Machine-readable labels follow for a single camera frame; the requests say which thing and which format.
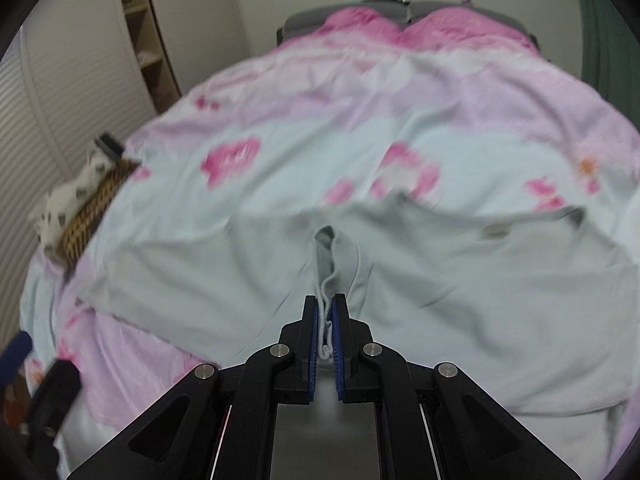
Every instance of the metal bolt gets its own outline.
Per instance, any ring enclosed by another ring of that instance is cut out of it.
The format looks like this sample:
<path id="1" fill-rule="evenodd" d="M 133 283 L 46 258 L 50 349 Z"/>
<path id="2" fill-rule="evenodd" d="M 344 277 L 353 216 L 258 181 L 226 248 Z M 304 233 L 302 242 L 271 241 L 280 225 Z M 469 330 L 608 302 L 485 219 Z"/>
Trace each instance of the metal bolt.
<path id="1" fill-rule="evenodd" d="M 289 353 L 289 347 L 287 345 L 278 343 L 276 345 L 273 345 L 269 349 L 269 352 L 271 352 L 271 355 L 274 357 L 284 357 Z"/>
<path id="2" fill-rule="evenodd" d="M 215 372 L 216 369 L 209 363 L 203 363 L 193 371 L 199 379 L 209 379 Z"/>
<path id="3" fill-rule="evenodd" d="M 376 355 L 382 354 L 382 346 L 378 343 L 367 343 L 362 347 L 362 351 L 371 357 L 375 357 Z"/>
<path id="4" fill-rule="evenodd" d="M 458 368 L 451 363 L 442 363 L 438 366 L 438 373 L 443 377 L 455 377 L 458 374 Z"/>

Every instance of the clothing tag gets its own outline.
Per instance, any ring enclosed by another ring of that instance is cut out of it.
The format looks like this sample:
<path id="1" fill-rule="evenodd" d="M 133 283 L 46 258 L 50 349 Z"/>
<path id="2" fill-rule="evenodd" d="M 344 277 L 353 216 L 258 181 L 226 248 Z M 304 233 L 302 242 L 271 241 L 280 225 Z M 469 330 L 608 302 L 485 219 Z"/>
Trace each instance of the clothing tag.
<path id="1" fill-rule="evenodd" d="M 504 238 L 509 234 L 510 224 L 489 224 L 484 228 L 486 238 Z"/>

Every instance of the green curtain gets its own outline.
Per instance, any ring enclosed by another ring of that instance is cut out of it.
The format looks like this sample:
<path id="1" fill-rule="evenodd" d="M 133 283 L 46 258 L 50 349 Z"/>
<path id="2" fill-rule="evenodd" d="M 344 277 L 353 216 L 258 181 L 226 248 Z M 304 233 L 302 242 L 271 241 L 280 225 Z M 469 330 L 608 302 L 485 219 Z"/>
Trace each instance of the green curtain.
<path id="1" fill-rule="evenodd" d="M 640 44 L 610 0 L 580 0 L 582 80 L 640 130 Z"/>

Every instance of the folded fabric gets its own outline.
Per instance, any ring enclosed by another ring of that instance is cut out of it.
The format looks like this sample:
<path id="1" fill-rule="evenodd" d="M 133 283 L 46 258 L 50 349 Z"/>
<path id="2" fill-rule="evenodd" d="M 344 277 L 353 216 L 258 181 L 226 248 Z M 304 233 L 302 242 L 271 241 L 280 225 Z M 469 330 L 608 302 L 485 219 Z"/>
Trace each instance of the folded fabric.
<path id="1" fill-rule="evenodd" d="M 638 270 L 584 215 L 473 219 L 398 194 L 239 214 L 196 239 L 116 248 L 79 297 L 226 367 L 276 341 L 307 294 L 324 307 L 341 292 L 376 341 L 455 362 L 512 413 L 587 413 L 630 395 Z"/>
<path id="2" fill-rule="evenodd" d="M 66 261 L 67 269 L 76 268 L 76 263 L 100 226 L 111 201 L 139 165 L 139 162 L 126 158 L 116 162 L 94 195 L 66 226 L 59 252 Z"/>
<path id="3" fill-rule="evenodd" d="M 28 219 L 38 234 L 47 258 L 60 264 L 60 240 L 69 222 L 91 198 L 114 164 L 120 160 L 123 147 L 109 134 L 92 140 L 87 148 L 87 161 L 78 176 L 49 191 L 34 206 Z"/>

